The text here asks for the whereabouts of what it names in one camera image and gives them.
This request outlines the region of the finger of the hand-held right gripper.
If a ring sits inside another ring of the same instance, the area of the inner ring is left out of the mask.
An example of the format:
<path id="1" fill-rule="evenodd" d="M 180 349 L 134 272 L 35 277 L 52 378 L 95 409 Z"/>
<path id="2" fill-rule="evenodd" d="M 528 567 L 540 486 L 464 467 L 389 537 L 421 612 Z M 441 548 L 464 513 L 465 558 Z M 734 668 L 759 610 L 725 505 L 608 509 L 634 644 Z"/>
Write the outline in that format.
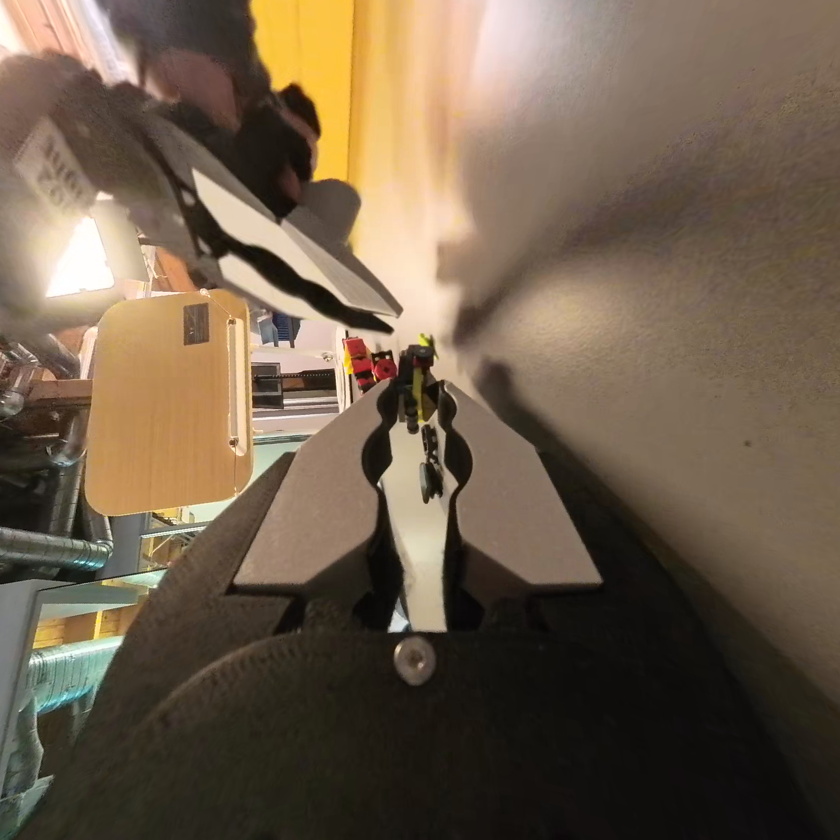
<path id="1" fill-rule="evenodd" d="M 237 255 L 218 260 L 226 284 L 258 301 L 264 308 L 303 320 L 321 320 L 343 325 L 351 331 L 392 335 L 393 326 L 383 318 L 352 308 L 334 293 L 271 257 L 252 266 Z"/>
<path id="2" fill-rule="evenodd" d="M 210 174 L 192 168 L 192 236 L 199 250 L 195 270 L 245 296 L 226 284 L 218 260 L 236 255 L 257 266 L 274 257 L 352 308 L 379 317 L 402 315 L 399 301 L 350 247 L 361 209 L 361 197 L 351 184 L 336 179 L 311 182 L 301 204 L 287 216 L 276 217 L 225 168 L 208 170 Z"/>

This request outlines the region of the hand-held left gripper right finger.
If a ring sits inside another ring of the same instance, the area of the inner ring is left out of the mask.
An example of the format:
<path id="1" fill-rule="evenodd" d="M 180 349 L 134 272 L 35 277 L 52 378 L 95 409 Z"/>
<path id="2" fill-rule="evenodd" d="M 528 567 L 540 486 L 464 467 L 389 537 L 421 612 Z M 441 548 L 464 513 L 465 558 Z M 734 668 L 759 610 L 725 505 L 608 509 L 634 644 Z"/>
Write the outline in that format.
<path id="1" fill-rule="evenodd" d="M 446 516 L 447 630 L 473 629 L 499 604 L 594 592 L 603 578 L 537 449 L 455 384 L 437 384 Z"/>

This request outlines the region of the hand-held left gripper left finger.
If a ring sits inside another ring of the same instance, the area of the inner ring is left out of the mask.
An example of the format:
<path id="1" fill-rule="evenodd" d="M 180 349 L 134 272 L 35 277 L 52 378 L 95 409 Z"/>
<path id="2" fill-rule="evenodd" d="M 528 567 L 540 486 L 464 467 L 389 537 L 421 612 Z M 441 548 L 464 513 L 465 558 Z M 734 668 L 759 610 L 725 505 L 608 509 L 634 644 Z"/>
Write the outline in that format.
<path id="1" fill-rule="evenodd" d="M 382 489 L 397 418 L 377 384 L 302 444 L 234 578 L 233 592 L 331 601 L 385 631 L 397 603 L 397 552 Z"/>

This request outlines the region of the small black lego assembly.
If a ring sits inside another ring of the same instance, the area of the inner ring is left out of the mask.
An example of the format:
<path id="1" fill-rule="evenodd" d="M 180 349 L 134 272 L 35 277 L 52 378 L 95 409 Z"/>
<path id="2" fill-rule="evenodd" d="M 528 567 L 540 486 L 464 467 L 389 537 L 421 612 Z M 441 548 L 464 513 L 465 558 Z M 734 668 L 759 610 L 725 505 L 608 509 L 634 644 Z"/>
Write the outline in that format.
<path id="1" fill-rule="evenodd" d="M 421 432 L 438 408 L 438 383 L 432 374 L 437 352 L 418 343 L 400 352 L 395 388 L 399 394 L 398 415 L 410 435 Z"/>

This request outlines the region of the yellow plastic bin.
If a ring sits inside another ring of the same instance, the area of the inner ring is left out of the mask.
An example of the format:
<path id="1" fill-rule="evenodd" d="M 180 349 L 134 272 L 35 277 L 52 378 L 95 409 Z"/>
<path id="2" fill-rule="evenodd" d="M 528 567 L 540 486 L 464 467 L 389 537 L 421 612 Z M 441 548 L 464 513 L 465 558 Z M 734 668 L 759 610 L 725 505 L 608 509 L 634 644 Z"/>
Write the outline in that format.
<path id="1" fill-rule="evenodd" d="M 254 1 L 255 40 L 280 89 L 295 82 L 322 126 L 316 179 L 352 181 L 354 1 Z"/>

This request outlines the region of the person's right forearm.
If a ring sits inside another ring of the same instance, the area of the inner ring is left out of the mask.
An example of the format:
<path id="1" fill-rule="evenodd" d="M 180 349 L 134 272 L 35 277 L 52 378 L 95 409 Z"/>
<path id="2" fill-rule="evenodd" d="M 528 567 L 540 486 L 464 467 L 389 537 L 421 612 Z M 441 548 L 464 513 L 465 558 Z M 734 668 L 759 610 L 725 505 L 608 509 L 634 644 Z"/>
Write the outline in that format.
<path id="1" fill-rule="evenodd" d="M 180 49 L 261 74 L 249 1 L 100 1 L 113 33 L 147 56 Z"/>

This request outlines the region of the red yellow lego figure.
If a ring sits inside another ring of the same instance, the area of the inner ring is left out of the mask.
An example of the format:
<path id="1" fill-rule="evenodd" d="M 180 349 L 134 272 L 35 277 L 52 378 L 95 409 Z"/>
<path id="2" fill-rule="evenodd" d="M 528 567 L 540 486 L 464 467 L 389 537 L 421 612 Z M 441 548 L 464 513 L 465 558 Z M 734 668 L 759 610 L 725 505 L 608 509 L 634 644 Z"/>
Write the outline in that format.
<path id="1" fill-rule="evenodd" d="M 392 351 L 371 351 L 361 338 L 356 337 L 344 338 L 342 346 L 343 368 L 353 378 L 361 394 L 367 393 L 380 382 L 398 376 L 398 366 Z"/>

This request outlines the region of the person's right hand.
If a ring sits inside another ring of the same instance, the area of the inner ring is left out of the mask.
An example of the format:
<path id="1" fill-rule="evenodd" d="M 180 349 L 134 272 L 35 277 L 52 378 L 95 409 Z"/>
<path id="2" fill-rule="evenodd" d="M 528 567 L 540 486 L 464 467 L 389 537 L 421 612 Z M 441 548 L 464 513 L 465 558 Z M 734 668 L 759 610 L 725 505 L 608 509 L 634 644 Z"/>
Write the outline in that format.
<path id="1" fill-rule="evenodd" d="M 322 126 L 293 82 L 236 77 L 210 56 L 174 49 L 152 62 L 171 120 L 207 148 L 276 217 L 302 202 L 318 167 Z"/>

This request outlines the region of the blue plastic crate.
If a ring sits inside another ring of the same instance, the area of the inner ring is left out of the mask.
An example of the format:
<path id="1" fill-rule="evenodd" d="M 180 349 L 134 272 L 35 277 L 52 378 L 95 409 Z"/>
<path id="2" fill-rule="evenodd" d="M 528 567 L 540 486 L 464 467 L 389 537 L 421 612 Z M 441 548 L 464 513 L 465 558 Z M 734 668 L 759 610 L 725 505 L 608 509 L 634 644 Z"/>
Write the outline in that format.
<path id="1" fill-rule="evenodd" d="M 290 349 L 295 349 L 301 319 L 282 312 L 264 311 L 258 316 L 256 323 L 263 345 L 279 347 L 286 344 Z"/>

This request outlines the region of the studio light panel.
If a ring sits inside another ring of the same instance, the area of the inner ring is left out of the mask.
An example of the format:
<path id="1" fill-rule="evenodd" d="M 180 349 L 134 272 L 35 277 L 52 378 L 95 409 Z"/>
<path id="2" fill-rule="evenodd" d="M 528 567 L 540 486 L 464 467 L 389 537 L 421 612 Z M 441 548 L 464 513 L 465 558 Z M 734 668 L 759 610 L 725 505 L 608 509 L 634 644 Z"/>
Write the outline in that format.
<path id="1" fill-rule="evenodd" d="M 132 289 L 150 280 L 140 234 L 126 209 L 100 193 L 75 227 L 46 291 L 48 299 Z"/>

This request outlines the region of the wooden head desk lamp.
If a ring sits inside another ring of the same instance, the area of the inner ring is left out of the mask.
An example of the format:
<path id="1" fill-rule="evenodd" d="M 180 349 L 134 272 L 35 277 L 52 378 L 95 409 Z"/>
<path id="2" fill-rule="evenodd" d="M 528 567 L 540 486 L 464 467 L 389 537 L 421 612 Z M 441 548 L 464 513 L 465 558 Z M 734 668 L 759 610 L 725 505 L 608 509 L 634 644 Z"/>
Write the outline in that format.
<path id="1" fill-rule="evenodd" d="M 115 304 L 98 324 L 85 496 L 107 517 L 230 501 L 254 473 L 249 306 L 228 290 Z"/>

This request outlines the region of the silver spiral ventilation duct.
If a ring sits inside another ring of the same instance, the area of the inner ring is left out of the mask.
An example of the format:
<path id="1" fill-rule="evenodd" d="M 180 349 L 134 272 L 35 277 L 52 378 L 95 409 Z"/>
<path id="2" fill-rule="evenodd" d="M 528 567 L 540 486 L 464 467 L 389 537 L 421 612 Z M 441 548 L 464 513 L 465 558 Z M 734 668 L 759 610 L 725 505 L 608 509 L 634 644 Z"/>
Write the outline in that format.
<path id="1" fill-rule="evenodd" d="M 70 572 L 99 571 L 112 556 L 111 540 L 88 541 L 1 527 L 2 564 Z"/>
<path id="2" fill-rule="evenodd" d="M 23 706 L 35 714 L 66 707 L 95 695 L 124 636 L 36 649 L 28 659 Z"/>

